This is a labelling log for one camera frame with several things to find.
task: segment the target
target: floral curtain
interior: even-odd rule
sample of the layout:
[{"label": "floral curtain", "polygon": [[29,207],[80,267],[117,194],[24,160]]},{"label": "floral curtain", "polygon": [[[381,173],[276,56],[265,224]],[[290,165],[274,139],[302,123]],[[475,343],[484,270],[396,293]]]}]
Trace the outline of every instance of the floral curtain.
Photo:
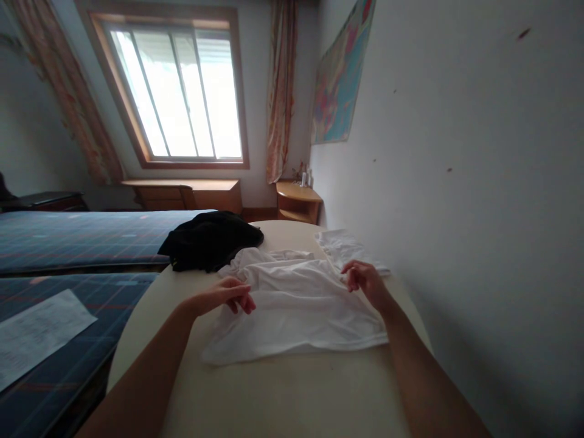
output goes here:
[{"label": "floral curtain", "polygon": [[273,0],[268,81],[268,184],[280,179],[288,160],[297,39],[298,1]]},{"label": "floral curtain", "polygon": [[50,0],[4,0],[16,18],[30,62],[55,91],[63,125],[85,155],[97,184],[123,179],[123,170]]}]

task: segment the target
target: wooden desk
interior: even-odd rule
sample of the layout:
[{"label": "wooden desk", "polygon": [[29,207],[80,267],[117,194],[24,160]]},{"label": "wooden desk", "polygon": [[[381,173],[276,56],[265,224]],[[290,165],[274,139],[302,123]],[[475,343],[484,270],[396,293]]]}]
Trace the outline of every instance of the wooden desk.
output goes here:
[{"label": "wooden desk", "polygon": [[292,181],[278,181],[278,219],[315,224],[322,198],[310,187],[301,187]]},{"label": "wooden desk", "polygon": [[129,179],[122,181],[145,210],[227,210],[242,212],[239,179]]}]

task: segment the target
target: map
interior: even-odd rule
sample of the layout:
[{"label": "map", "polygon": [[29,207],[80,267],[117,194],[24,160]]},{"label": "map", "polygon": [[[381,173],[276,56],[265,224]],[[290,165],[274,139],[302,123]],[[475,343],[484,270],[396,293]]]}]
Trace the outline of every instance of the map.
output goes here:
[{"label": "map", "polygon": [[316,75],[311,143],[349,138],[375,0],[357,0]]}]

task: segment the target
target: white clothing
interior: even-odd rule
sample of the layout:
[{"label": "white clothing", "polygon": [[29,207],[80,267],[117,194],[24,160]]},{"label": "white clothing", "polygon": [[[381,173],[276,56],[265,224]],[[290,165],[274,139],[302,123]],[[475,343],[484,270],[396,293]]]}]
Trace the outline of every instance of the white clothing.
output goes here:
[{"label": "white clothing", "polygon": [[326,260],[312,253],[242,249],[221,276],[251,285],[257,306],[234,315],[224,306],[201,354],[226,365],[284,352],[351,351],[387,343],[381,321],[347,292]]},{"label": "white clothing", "polygon": [[371,254],[349,231],[345,229],[321,231],[315,234],[318,246],[327,255],[330,263],[340,271],[351,260],[371,263],[379,275],[388,276],[389,268]]}]

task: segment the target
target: plaid blanket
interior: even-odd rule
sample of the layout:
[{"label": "plaid blanket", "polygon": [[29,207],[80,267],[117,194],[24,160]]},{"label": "plaid blanket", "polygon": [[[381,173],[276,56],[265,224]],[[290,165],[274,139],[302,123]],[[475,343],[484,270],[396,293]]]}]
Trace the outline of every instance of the plaid blanket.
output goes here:
[{"label": "plaid blanket", "polygon": [[113,354],[128,318],[158,274],[0,279],[0,321],[65,289],[98,318],[60,350],[0,392],[0,436],[45,435]]},{"label": "plaid blanket", "polygon": [[12,212],[0,215],[0,274],[104,265],[168,264],[169,232],[199,213]]}]

